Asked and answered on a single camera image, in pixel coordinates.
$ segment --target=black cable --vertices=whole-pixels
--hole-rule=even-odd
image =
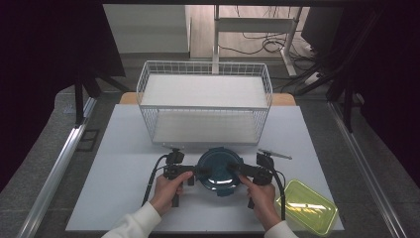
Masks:
[[[334,47],[333,50],[329,51],[327,54],[321,57],[317,57],[317,60],[328,61],[328,60],[339,60],[342,59],[346,52],[346,49],[351,46],[351,42],[359,35],[361,26],[368,20],[368,16],[364,16],[358,22],[354,23],[354,27],[347,34],[343,41],[340,41],[338,45]]]
[[[235,7],[235,12],[237,12],[238,17],[241,17],[241,15],[239,14],[239,6],[238,5],[236,5],[236,7]]]
[[[271,172],[274,175],[275,181],[278,185],[278,190],[280,191],[280,198],[281,198],[281,220],[286,220],[286,195],[284,193],[284,186],[281,184],[280,178],[278,174],[275,172],[274,168],[270,168]]]
[[[300,81],[300,80],[302,80],[302,79],[305,79],[305,76],[309,75],[310,73],[315,72],[315,71],[316,71],[316,70],[318,70],[318,68],[320,68],[320,67],[321,67],[321,64],[320,64],[320,63],[315,63],[315,64],[314,64],[314,65],[312,65],[312,66],[311,66],[308,70],[306,70],[306,71],[302,72],[300,75],[296,76],[293,80],[291,80],[291,81],[287,82],[287,83],[286,83],[285,85],[283,85],[283,86],[276,87],[276,88],[274,88],[273,90],[276,90],[276,89],[278,89],[278,88],[280,88],[280,87],[281,87],[280,92],[283,92],[283,89],[284,89],[285,87],[290,86],[290,85],[292,85],[292,84],[294,84],[294,83],[296,83],[296,82],[298,82],[298,81]]]
[[[298,82],[300,82],[302,79],[305,79],[304,77],[301,77],[301,78],[298,78],[298,79],[294,79],[294,80],[292,80],[291,82],[289,82],[289,83],[286,83],[285,85],[283,85],[282,87],[281,87],[281,89],[280,89],[280,93],[282,93],[283,92],[283,90],[284,90],[284,88],[286,88],[286,87],[289,87],[289,86],[291,86],[291,85],[293,85],[293,84],[295,84],[295,83],[298,83]]]
[[[278,174],[281,174],[283,176],[283,184],[286,185],[286,177],[284,176],[284,174],[280,171],[276,171]]]
[[[240,54],[245,54],[245,55],[254,55],[254,54],[256,54],[256,53],[258,53],[258,52],[260,52],[260,51],[263,50],[263,48],[261,48],[261,49],[259,49],[256,52],[246,53],[246,52],[241,52],[241,51],[238,51],[238,50],[235,50],[235,49],[232,49],[232,48],[221,47],[220,45],[219,45],[219,48],[224,49],[224,50],[229,50],[229,51],[237,52],[237,53],[240,53]]]
[[[294,77],[270,77],[269,79],[277,79],[277,80],[288,80],[288,79],[294,79]]]
[[[309,70],[309,69],[312,67],[312,65],[311,65],[311,66],[309,66],[309,67],[302,67],[302,66],[300,66],[300,65],[298,65],[298,64],[297,64],[299,61],[312,61],[312,62],[313,62],[313,61],[314,61],[314,59],[310,59],[310,58],[306,58],[306,57],[302,57],[302,58],[296,58],[296,59],[294,59],[294,61],[293,61],[293,65],[294,65],[295,67],[299,68],[300,70],[307,71],[307,70]]]
[[[291,43],[291,46],[293,47],[293,49],[294,49],[294,51],[295,51],[295,53],[294,52],[291,52],[292,54],[294,54],[294,55],[296,55],[296,58],[307,58],[307,57],[304,57],[304,56],[302,56],[298,51],[297,51],[297,49],[296,49],[296,47],[294,46],[294,44],[293,44],[293,42]]]
[[[272,14],[272,18],[275,17],[275,12],[277,11],[277,7],[274,7],[274,13]]]
[[[290,18],[290,9],[291,9],[291,7],[289,7],[289,12],[287,13],[287,18]]]
[[[269,50],[266,46],[268,46],[268,45],[275,45],[276,47],[277,47],[277,49],[275,49],[275,50]],[[266,52],[268,52],[268,53],[272,53],[272,54],[274,54],[274,53],[277,53],[277,52],[280,52],[281,50],[283,50],[283,48],[284,48],[284,43],[282,43],[282,42],[279,42],[279,41],[270,41],[270,40],[265,40],[265,41],[263,41],[262,42],[262,48],[266,51]]]
[[[264,17],[266,13],[268,13],[268,16],[269,16],[269,12],[271,12],[271,7],[268,7],[268,9],[265,11],[265,13],[262,15],[262,17]]]
[[[299,82],[296,86],[294,86],[294,89],[293,89],[293,96],[294,96],[294,95],[296,95],[297,88],[298,88],[300,85],[302,85],[303,83],[305,83],[305,81],[301,81],[301,82]]]
[[[286,84],[284,84],[284,85],[280,85],[280,86],[277,86],[277,87],[274,87],[272,90],[277,90],[277,89],[279,89],[279,88],[281,88],[280,89],[280,93],[282,93],[283,92],[283,89],[285,88],[285,87],[288,87],[288,86],[290,86],[290,85],[292,85],[293,83],[295,83],[296,81],[298,81],[298,80],[301,80],[302,78],[304,78],[305,76],[307,75],[307,73],[302,73],[302,74],[300,74],[300,75],[298,75],[298,76],[296,76],[296,77],[285,77],[285,78],[281,78],[281,77],[276,77],[275,79],[284,79],[284,80],[288,80],[288,79],[292,79],[291,81],[289,81],[289,82],[287,82]]]
[[[144,204],[148,201],[148,199],[149,199],[149,194],[151,193],[152,185],[154,184],[155,176],[156,176],[157,171],[158,171],[158,164],[160,163],[160,161],[161,161],[163,158],[166,158],[166,157],[167,157],[167,155],[163,155],[163,156],[161,156],[161,157],[157,160],[157,163],[156,163],[156,165],[155,165],[154,169],[152,170],[151,177],[149,178],[148,187],[146,188],[145,197],[143,198],[142,206],[143,206],[143,205],[144,205]]]
[[[168,168],[168,167],[169,167],[169,165],[159,167],[159,168],[157,168],[157,171],[158,171],[158,170],[161,170],[161,169],[163,169],[163,168]]]
[[[264,37],[247,37],[247,36],[245,36],[245,33],[242,33],[242,35],[244,36],[245,39],[259,40],[259,39],[266,39],[267,37],[271,38],[271,37],[281,36],[281,35],[284,35],[284,33],[273,34],[273,35],[270,35],[270,36],[268,36],[268,33],[265,33]]]

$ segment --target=wall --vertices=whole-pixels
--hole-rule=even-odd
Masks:
[[[188,6],[103,6],[120,54],[189,52]]]

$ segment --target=yellow plastic lid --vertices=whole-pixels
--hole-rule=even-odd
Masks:
[[[333,202],[296,179],[289,182],[284,193],[287,217],[318,236],[329,235],[338,213]],[[275,204],[281,208],[280,198]]]

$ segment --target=white shelf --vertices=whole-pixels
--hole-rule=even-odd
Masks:
[[[269,107],[260,76],[156,73],[141,106]]]
[[[254,145],[258,139],[253,112],[199,110],[160,112],[153,142]]]

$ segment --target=white tabletop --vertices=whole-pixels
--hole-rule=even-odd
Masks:
[[[225,147],[249,165],[256,164],[258,148],[292,156],[291,161],[274,158],[275,168],[286,180],[299,179],[334,201],[298,106],[272,106],[257,146]],[[183,164],[196,165],[209,148],[186,148]],[[139,209],[157,159],[169,152],[152,144],[138,105],[116,105],[66,230],[109,230],[124,214]],[[164,216],[155,232],[263,232],[247,204],[243,185],[232,195],[218,197],[197,181],[184,186],[179,207]],[[293,230],[303,230],[288,223]],[[340,218],[333,229],[344,229]]]

